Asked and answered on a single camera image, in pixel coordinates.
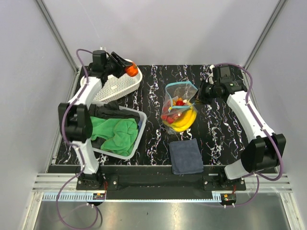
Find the red fake strawberry bunch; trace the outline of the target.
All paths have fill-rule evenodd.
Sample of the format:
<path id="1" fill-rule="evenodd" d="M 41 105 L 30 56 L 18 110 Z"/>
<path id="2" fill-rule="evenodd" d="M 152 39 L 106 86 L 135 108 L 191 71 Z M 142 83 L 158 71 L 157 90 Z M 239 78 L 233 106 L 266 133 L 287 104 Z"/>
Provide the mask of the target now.
<path id="1" fill-rule="evenodd" d="M 184 106 L 173 106 L 172 99 L 168 100 L 162 108 L 161 119 L 162 121 L 172 124 L 175 121 L 179 120 L 184 112 L 188 109 L 188 101 L 183 100 L 185 103 Z"/>

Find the orange fake ginger root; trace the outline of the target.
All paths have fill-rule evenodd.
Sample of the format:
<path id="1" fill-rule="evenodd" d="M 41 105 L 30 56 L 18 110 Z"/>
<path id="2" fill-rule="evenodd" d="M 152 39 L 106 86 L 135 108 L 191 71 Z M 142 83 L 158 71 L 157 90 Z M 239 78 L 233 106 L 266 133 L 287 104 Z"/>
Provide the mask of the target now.
<path id="1" fill-rule="evenodd" d="M 185 103 L 183 102 L 183 99 L 176 96 L 174 98 L 172 98 L 172 105 L 173 106 L 184 106 Z"/>

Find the clear zip top bag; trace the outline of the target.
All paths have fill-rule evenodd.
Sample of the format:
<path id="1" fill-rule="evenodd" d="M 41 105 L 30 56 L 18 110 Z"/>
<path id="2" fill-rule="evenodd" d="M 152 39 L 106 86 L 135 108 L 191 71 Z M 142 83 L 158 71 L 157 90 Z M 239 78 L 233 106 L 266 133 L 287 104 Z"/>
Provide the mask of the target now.
<path id="1" fill-rule="evenodd" d="M 190 81 L 166 85 L 161 119 L 168 134 L 184 132 L 195 122 L 197 110 L 191 99 L 196 92 L 197 88 Z"/>

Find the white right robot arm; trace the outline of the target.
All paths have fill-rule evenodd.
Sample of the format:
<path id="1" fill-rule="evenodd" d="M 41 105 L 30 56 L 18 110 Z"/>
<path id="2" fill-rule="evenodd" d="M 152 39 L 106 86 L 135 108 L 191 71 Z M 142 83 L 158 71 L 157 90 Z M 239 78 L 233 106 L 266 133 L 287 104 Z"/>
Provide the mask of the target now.
<path id="1" fill-rule="evenodd" d="M 253 79 L 246 86 L 231 75 L 232 63 L 211 65 L 211 80 L 202 80 L 196 94 L 190 100 L 193 104 L 210 104 L 220 98 L 237 116 L 248 138 L 248 145 L 240 159 L 225 166 L 224 174 L 218 177 L 218 185 L 230 189 L 235 180 L 253 174 L 269 181 L 277 181 L 284 170 L 282 159 L 286 144 L 283 134 L 276 134 L 267 125 L 250 99 Z"/>

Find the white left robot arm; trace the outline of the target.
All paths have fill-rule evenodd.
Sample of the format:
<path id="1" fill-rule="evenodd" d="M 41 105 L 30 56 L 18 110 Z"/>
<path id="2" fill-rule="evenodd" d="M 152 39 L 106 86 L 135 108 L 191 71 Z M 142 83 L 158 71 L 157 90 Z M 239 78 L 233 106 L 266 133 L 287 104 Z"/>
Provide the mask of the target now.
<path id="1" fill-rule="evenodd" d="M 73 147 L 81 165 L 81 172 L 87 178 L 87 184 L 94 190 L 103 186 L 103 177 L 98 175 L 99 163 L 95 158 L 90 141 L 93 126 L 89 115 L 89 107 L 96 94 L 104 87 L 108 76 L 120 78 L 131 68 L 137 69 L 132 61 L 120 57 L 115 52 L 104 50 L 76 50 L 77 58 L 84 72 L 85 83 L 66 103 L 58 106 L 61 135 L 67 145 Z"/>

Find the orange fake bell pepper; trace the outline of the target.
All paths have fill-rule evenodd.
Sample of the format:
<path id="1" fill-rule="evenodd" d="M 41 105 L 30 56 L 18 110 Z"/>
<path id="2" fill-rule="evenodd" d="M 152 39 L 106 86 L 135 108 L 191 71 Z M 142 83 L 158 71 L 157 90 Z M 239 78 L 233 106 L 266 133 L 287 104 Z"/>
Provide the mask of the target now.
<path id="1" fill-rule="evenodd" d="M 138 67 L 134 62 L 132 62 L 131 66 L 125 68 L 125 72 L 130 77 L 135 77 L 139 73 Z"/>

